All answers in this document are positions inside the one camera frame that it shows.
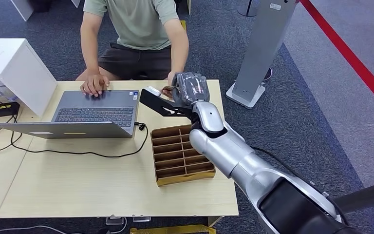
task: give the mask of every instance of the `green t-shirt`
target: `green t-shirt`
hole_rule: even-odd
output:
[[[85,0],[84,11],[103,17],[108,11],[118,44],[138,50],[170,45],[164,23],[178,19],[174,0]]]

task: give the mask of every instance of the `cardboard compartment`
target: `cardboard compartment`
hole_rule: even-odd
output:
[[[169,145],[169,144],[175,144],[175,143],[181,143],[181,138],[179,136],[168,136],[168,137],[162,137],[158,139],[152,140],[153,146],[159,146],[159,145]]]
[[[181,135],[190,134],[190,128],[191,128],[191,125],[180,126],[180,134]]]
[[[187,169],[187,174],[198,173],[198,172],[203,172],[203,171],[214,170],[214,165],[211,164],[211,162],[207,162],[207,163],[202,163],[202,164],[197,164],[197,165],[186,166],[186,169]]]
[[[190,143],[183,143],[183,150],[189,150],[192,149],[193,147],[191,146]]]
[[[181,136],[181,141],[182,142],[190,142],[190,135],[182,135]]]
[[[184,150],[183,153],[184,153],[184,157],[191,157],[191,156],[200,155],[200,153],[197,152],[195,149]]]
[[[185,161],[186,161],[186,165],[210,162],[205,156],[189,157],[189,158],[185,158]]]
[[[172,176],[182,176],[186,174],[186,169],[184,167],[172,168],[172,169],[157,171],[156,174],[157,174],[157,179],[172,177]]]
[[[172,159],[178,159],[178,158],[183,158],[182,151],[154,155],[154,162],[160,162],[160,161],[172,160]]]
[[[155,169],[157,171],[163,170],[163,169],[168,169],[168,168],[174,168],[174,167],[182,167],[184,166],[184,159],[178,158],[178,159],[173,159],[169,161],[161,161],[161,162],[156,162],[155,163]]]
[[[179,136],[180,130],[178,128],[161,128],[155,129],[151,132],[151,139]]]
[[[158,186],[215,176],[214,165],[191,146],[190,128],[185,125],[151,132]]]
[[[156,147],[153,147],[152,150],[154,154],[162,154],[162,153],[183,150],[183,148],[181,147],[181,144],[172,144],[172,145],[156,146]]]

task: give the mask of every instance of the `robotic arm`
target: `robotic arm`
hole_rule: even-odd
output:
[[[191,120],[190,142],[227,178],[232,178],[272,234],[356,234],[341,223],[334,205],[302,179],[283,173],[255,154],[209,102],[206,78],[180,73],[173,79],[174,102],[152,87],[140,102],[162,116]]]

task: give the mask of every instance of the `red floor tape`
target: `red floor tape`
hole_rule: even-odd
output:
[[[342,38],[340,38],[340,36],[309,0],[301,0],[300,2],[303,4],[304,8],[306,8],[307,12],[309,12],[310,16],[312,16],[315,22],[319,25],[322,31],[326,34],[329,40],[333,43],[333,45],[335,45],[346,61],[352,66],[352,68],[374,94],[374,75],[371,73],[371,71],[365,67],[365,65],[352,52],[348,45],[342,40]]]

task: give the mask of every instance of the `laptop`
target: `laptop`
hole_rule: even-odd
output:
[[[138,90],[106,90],[98,96],[65,91],[51,122],[0,123],[0,128],[36,137],[132,137]]]

